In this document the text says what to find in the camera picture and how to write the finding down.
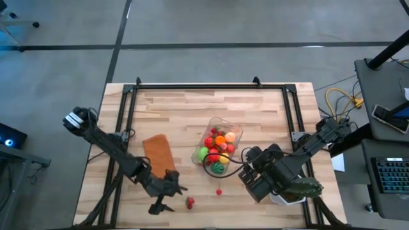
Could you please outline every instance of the red toy fruit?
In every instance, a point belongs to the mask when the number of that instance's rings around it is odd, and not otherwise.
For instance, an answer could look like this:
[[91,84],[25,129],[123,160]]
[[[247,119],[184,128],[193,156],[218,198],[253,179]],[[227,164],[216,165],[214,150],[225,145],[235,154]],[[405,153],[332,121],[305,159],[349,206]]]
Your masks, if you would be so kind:
[[215,146],[215,140],[213,139],[213,137],[207,137],[204,140],[204,145],[208,148],[211,149],[213,148],[213,146]]
[[232,144],[228,144],[228,148],[226,149],[228,153],[233,153],[235,151],[235,146]]
[[[209,153],[219,153],[219,151],[217,151],[217,149],[212,148]],[[210,155],[209,157],[207,157],[209,162],[217,162],[219,161],[220,156],[219,155]]]

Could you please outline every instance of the wooden tabletop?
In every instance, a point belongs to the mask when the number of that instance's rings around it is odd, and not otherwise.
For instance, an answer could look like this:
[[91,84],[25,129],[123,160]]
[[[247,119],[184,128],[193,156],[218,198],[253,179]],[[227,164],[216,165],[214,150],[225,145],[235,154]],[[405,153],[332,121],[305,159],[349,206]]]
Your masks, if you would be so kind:
[[[315,132],[320,120],[318,106],[311,83],[295,83],[306,132]],[[108,84],[98,126],[105,132],[114,132],[120,106],[123,84]],[[293,121],[295,110],[291,106]],[[169,141],[176,170],[180,172],[180,185],[189,191],[183,195],[166,197],[164,203],[175,212],[160,215],[148,214],[155,198],[150,198],[142,186],[124,179],[118,212],[117,227],[304,227],[301,204],[279,206],[263,199],[255,203],[244,185],[234,175],[218,180],[210,178],[202,168],[194,165],[191,155],[195,151],[210,118],[221,117],[239,124],[243,129],[234,158],[238,159],[245,147],[267,148],[277,143],[283,151],[292,152],[284,102],[280,89],[149,89],[138,90],[132,128],[136,136],[130,140],[128,152],[143,156],[142,141],[157,134],[165,134]],[[100,153],[96,146],[89,157]],[[85,219],[102,195],[109,157],[101,155],[91,161],[84,181],[74,223]],[[321,151],[312,158],[315,177],[324,186],[323,200],[330,210],[346,222],[341,196],[331,159]],[[238,165],[230,164],[227,173]],[[217,195],[220,188],[222,195]],[[193,209],[185,206],[187,196],[195,199]],[[110,201],[107,220],[111,216]],[[311,214],[314,216],[310,201]]]

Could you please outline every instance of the orange cloth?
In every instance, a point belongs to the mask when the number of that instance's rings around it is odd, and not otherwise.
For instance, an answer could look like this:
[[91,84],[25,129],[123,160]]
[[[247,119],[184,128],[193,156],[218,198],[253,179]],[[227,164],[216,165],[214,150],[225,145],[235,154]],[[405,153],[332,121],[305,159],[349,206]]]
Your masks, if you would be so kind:
[[151,160],[152,174],[163,178],[165,170],[175,170],[171,148],[164,134],[153,136],[143,141],[145,156]]

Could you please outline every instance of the concrete floor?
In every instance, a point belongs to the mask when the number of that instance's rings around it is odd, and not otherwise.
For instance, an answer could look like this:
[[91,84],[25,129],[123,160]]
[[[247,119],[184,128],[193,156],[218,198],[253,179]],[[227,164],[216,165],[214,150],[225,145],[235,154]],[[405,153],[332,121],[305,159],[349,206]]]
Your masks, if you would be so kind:
[[[10,10],[41,26],[10,31],[24,45],[114,45],[125,0],[14,0]],[[407,30],[399,1],[384,0],[138,0],[128,13],[123,44],[213,42],[389,42]],[[10,42],[0,34],[3,45]],[[328,88],[350,91],[353,62],[384,47],[121,50],[113,82],[312,82],[329,112]],[[409,56],[404,49],[395,58]],[[51,157],[27,181],[14,229],[72,223],[89,144],[69,134],[62,118],[76,105],[98,108],[112,50],[0,51],[0,122],[29,135],[25,150]],[[337,93],[330,95],[335,102]],[[347,101],[341,101],[343,108]],[[365,108],[350,113],[367,123]],[[348,222],[404,229],[407,222],[369,214],[365,188],[339,184]]]

